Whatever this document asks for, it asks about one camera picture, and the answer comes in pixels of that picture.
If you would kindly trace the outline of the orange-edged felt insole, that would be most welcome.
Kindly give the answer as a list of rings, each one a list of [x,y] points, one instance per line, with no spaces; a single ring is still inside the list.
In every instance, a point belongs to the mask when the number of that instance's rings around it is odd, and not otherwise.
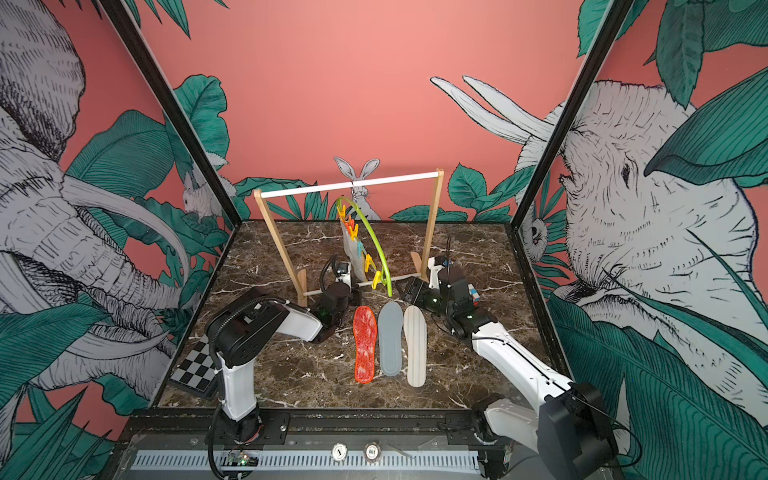
[[[354,378],[360,384],[368,384],[374,378],[377,333],[377,320],[373,310],[368,306],[357,307],[353,318],[356,348]]]

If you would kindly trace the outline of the grey bubbled foam insole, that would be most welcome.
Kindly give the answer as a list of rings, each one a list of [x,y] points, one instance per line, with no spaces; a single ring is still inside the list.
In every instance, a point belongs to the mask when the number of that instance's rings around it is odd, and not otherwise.
[[[388,377],[397,376],[402,369],[402,329],[404,315],[401,306],[387,302],[378,316],[379,365]]]

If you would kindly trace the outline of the yellow-edged felt insole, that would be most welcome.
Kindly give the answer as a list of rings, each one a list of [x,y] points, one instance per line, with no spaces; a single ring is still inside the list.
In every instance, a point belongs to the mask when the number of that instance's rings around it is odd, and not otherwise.
[[[355,278],[359,282],[364,282],[366,280],[366,273],[365,250],[363,244],[358,240],[346,240],[344,249],[351,262]]]

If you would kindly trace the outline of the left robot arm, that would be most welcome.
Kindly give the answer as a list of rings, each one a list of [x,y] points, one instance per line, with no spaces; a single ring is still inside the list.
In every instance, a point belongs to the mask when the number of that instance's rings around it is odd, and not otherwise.
[[[253,287],[223,307],[207,325],[209,355],[222,396],[212,433],[240,445],[263,431],[254,387],[257,355],[279,333],[310,343],[322,343],[342,324],[358,293],[352,267],[336,255],[324,265],[321,297],[302,307]]]

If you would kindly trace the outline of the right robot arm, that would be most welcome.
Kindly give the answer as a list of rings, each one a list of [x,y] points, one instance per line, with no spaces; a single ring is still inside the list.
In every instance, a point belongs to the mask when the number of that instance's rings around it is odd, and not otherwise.
[[[600,391],[574,383],[515,340],[480,305],[458,267],[396,284],[405,302],[441,317],[450,335],[492,364],[527,401],[499,398],[478,412],[485,442],[508,438],[536,452],[556,479],[585,479],[616,459],[618,444]]]

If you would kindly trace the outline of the white striped fabric insole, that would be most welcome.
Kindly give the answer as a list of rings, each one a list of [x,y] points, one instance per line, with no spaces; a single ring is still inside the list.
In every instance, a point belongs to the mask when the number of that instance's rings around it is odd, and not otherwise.
[[[407,381],[412,387],[422,387],[426,381],[427,324],[422,311],[415,305],[405,310],[404,333],[407,343]]]

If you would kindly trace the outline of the green clothes hanger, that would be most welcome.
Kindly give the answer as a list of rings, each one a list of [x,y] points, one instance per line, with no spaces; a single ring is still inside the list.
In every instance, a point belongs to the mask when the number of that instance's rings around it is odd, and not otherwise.
[[[357,216],[358,216],[358,219],[355,220],[355,225],[359,226],[359,223],[362,223],[365,226],[365,229],[367,230],[367,232],[368,232],[368,234],[369,234],[369,236],[371,238],[371,241],[373,242],[373,244],[375,246],[375,249],[377,251],[377,254],[379,256],[381,268],[378,269],[377,271],[382,271],[383,272],[383,281],[382,281],[381,284],[386,286],[387,294],[388,294],[389,297],[391,297],[393,295],[393,278],[392,278],[392,275],[391,275],[390,270],[389,270],[389,266],[388,266],[388,263],[387,263],[386,256],[384,254],[384,251],[383,251],[383,249],[381,247],[381,244],[379,242],[379,239],[378,239],[378,237],[377,237],[373,227],[371,226],[371,224],[368,221],[368,219],[363,215],[363,212],[362,212],[361,208],[354,201],[352,201],[352,200],[350,200],[350,199],[348,199],[348,198],[346,198],[344,196],[341,196],[341,197],[339,197],[336,200],[335,207],[340,206],[340,205],[344,205],[346,207],[346,219],[352,218],[352,216],[347,213],[347,208],[351,207],[354,210],[354,212],[357,214]]]

